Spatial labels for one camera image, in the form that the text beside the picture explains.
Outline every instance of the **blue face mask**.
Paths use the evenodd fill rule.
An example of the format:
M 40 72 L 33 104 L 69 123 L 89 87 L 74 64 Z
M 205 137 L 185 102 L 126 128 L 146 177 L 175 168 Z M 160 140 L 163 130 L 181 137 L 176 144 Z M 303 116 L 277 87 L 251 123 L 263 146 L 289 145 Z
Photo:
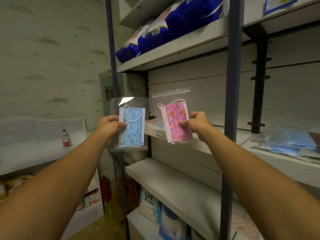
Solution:
M 118 147 L 139 147 L 144 142 L 144 108 L 123 107 L 119 111 L 119 121 L 127 127 L 119 134 Z

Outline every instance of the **pink face mask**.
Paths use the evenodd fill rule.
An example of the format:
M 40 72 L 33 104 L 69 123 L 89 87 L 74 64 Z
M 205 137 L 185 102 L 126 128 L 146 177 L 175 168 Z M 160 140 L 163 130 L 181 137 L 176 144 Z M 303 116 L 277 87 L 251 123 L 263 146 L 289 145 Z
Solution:
M 160 109 L 168 142 L 184 141 L 193 138 L 189 127 L 183 127 L 178 124 L 179 120 L 189 119 L 186 101 L 163 105 Z

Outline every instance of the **forearm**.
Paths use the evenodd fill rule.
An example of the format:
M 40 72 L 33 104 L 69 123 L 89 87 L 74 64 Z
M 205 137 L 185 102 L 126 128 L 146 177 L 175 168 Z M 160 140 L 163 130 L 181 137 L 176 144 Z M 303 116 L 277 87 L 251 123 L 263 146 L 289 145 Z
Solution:
M 218 130 L 208 127 L 202 135 L 266 239 L 318 238 L 319 202 L 306 190 Z
M 95 132 L 8 197 L 0 206 L 0 239 L 60 239 L 90 184 L 105 143 Z

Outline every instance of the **patterned face mask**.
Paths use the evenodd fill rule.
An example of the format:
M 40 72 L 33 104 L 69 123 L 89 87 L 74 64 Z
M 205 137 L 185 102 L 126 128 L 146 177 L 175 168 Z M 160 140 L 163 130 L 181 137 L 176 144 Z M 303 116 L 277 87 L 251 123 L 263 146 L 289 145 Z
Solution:
M 189 127 L 184 127 L 178 124 L 179 120 L 189 120 L 186 101 L 178 99 L 172 101 L 170 104 L 158 104 L 161 109 L 165 132 L 167 134 L 168 142 L 190 140 L 193 138 Z
M 145 108 L 120 108 L 119 121 L 127 123 L 127 127 L 119 133 L 119 144 L 122 147 L 140 147 L 144 142 Z

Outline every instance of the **hand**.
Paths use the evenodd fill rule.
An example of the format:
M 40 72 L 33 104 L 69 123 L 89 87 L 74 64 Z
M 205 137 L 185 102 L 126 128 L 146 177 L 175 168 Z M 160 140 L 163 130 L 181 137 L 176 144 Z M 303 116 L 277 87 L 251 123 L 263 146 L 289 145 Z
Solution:
M 208 118 L 204 112 L 191 112 L 189 114 L 189 120 L 179 120 L 179 125 L 189 126 L 191 131 L 198 134 L 198 137 L 201 141 L 204 142 L 204 137 L 202 132 L 206 128 L 210 128 L 211 125 L 208 121 Z
M 99 119 L 96 132 L 101 132 L 106 137 L 106 146 L 108 146 L 110 145 L 111 137 L 118 133 L 118 129 L 126 127 L 126 123 L 119 122 L 119 116 L 110 115 Z

